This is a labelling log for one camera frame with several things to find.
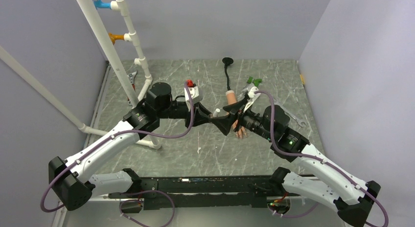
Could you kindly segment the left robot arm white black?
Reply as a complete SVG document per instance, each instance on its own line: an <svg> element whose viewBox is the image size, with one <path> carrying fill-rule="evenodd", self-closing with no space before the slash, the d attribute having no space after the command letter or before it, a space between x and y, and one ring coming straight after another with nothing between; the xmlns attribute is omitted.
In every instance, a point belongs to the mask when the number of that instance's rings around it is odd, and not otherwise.
<svg viewBox="0 0 415 227"><path fill-rule="evenodd" d="M81 152L62 159L53 158L48 164L49 185L72 211L90 198L111 193L124 193L133 198L142 190L141 178L130 168L116 173L97 175L96 171L109 159L146 136L177 139L187 135L192 127L209 123L210 112L203 112L203 95L191 80L184 83L184 101L173 100L171 86L155 83L147 96L130 110L109 132ZM186 130L178 135L161 135L154 131L161 119L183 119Z"/></svg>

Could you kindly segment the glitter nail polish bottle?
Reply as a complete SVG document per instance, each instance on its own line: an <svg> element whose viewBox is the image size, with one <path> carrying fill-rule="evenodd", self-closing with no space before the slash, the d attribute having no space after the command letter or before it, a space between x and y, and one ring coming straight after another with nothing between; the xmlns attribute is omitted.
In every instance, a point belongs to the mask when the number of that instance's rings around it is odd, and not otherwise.
<svg viewBox="0 0 415 227"><path fill-rule="evenodd" d="M219 108L215 109L214 112L212 113L212 118L218 117L219 113L220 113L220 109Z"/></svg>

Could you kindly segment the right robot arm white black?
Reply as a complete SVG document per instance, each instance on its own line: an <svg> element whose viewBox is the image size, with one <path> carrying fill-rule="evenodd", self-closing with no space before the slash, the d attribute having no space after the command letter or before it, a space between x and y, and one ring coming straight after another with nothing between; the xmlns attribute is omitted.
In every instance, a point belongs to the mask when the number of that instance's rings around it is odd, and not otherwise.
<svg viewBox="0 0 415 227"><path fill-rule="evenodd" d="M313 199L331 209L353 227L369 225L367 218L380 191L375 181L363 181L337 166L299 132L288 126L290 118L279 105L268 106L263 114L242 109L247 100L225 106L221 117L208 117L227 135L234 122L272 143L271 150L282 159L303 166L318 178L308 180L289 169L279 167L269 179L275 195L284 192Z"/></svg>

